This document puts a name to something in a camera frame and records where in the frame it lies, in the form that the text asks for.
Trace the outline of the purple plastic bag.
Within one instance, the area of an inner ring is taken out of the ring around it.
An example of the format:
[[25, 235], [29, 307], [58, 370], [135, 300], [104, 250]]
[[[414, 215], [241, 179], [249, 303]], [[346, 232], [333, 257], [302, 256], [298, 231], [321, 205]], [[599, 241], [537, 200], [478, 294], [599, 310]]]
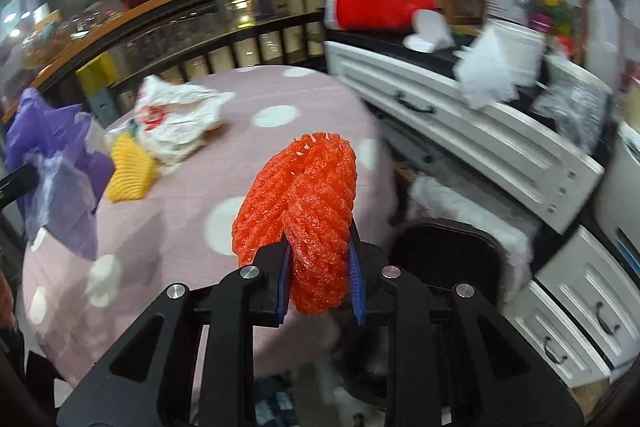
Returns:
[[46, 230], [73, 254], [96, 259], [96, 208], [115, 171], [96, 118], [79, 104], [54, 108], [38, 90], [25, 89], [6, 134], [6, 167], [24, 165], [38, 176], [18, 199], [29, 242]]

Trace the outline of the orange foam fruit net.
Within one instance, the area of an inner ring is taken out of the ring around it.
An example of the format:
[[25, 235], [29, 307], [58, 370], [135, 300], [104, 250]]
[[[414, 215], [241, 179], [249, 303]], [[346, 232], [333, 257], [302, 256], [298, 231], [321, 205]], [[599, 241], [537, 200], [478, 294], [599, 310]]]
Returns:
[[357, 192], [357, 158], [336, 133], [304, 134], [257, 173], [231, 231], [239, 265], [286, 239], [292, 249], [291, 301], [321, 315], [349, 291], [348, 251]]

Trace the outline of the white red plastic bag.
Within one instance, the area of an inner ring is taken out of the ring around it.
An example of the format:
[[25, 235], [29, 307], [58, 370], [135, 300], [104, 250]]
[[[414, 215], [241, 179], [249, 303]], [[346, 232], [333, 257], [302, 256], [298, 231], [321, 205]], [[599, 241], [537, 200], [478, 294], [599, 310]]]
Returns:
[[146, 76], [131, 116], [107, 132], [107, 144], [113, 146], [119, 135], [128, 133], [160, 164], [180, 164], [205, 144], [209, 131], [222, 125], [221, 107], [235, 95]]

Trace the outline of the pink polka dot tablecloth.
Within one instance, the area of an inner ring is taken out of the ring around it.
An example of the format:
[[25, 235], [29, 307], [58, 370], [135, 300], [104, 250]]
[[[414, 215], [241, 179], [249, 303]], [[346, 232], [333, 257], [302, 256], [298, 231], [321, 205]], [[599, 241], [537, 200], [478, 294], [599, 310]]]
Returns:
[[169, 285], [204, 287], [235, 270], [231, 228], [245, 194], [265, 162], [303, 134], [331, 132], [350, 143], [359, 235], [378, 244], [390, 234], [390, 158], [376, 119], [352, 90], [286, 66], [232, 69], [203, 84], [229, 95], [221, 127], [145, 198], [101, 202], [96, 260], [74, 255], [47, 232], [27, 248], [26, 332], [71, 385]]

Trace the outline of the yellow foam fruit net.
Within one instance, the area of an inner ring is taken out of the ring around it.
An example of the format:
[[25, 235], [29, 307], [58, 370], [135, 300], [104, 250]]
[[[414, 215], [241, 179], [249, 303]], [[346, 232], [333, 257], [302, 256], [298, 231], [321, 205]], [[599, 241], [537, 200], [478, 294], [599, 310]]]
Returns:
[[111, 149], [114, 173], [105, 194], [111, 202], [142, 199], [155, 179], [156, 161], [129, 134], [119, 135]]

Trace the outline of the white drawer cabinet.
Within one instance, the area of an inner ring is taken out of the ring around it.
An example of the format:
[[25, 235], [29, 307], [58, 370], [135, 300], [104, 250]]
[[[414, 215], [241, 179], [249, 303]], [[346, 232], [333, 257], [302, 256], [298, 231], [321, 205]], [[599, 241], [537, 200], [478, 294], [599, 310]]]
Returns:
[[506, 317], [564, 383], [622, 377], [639, 352], [639, 288], [586, 225], [603, 167], [515, 106], [469, 108], [433, 61], [336, 40], [326, 60], [422, 167], [416, 203], [502, 243]]

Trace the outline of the white paper napkin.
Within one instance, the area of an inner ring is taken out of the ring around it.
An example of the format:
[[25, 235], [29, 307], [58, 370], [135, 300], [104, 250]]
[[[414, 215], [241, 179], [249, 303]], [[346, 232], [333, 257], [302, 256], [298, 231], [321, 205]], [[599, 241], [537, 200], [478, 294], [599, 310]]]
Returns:
[[518, 89], [506, 64], [506, 52], [491, 25], [483, 28], [454, 65], [454, 78], [460, 83], [463, 98], [472, 109], [518, 98]]

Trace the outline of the white paper cup lid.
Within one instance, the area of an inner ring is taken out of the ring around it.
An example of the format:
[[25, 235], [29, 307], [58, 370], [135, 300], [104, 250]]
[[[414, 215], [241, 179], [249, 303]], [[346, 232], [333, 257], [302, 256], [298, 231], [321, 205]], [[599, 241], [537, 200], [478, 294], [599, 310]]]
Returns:
[[412, 14], [413, 33], [402, 40], [402, 45], [411, 51], [432, 54], [454, 47], [454, 38], [446, 18], [432, 10], [417, 10]]

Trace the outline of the clear plastic bag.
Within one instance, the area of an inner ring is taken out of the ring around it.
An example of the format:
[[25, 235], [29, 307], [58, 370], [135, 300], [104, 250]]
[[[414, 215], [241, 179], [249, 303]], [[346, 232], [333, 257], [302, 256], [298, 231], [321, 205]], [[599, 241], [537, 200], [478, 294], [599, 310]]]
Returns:
[[537, 96], [532, 111], [554, 122], [555, 131], [590, 155], [597, 147], [611, 90], [600, 81], [562, 72]]

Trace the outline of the white plastic jug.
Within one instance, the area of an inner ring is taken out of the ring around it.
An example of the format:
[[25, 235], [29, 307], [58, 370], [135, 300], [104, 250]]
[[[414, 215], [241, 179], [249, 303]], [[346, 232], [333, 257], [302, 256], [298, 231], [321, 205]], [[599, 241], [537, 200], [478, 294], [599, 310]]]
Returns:
[[586, 52], [586, 69], [615, 92], [620, 77], [620, 17], [612, 0], [589, 3]]

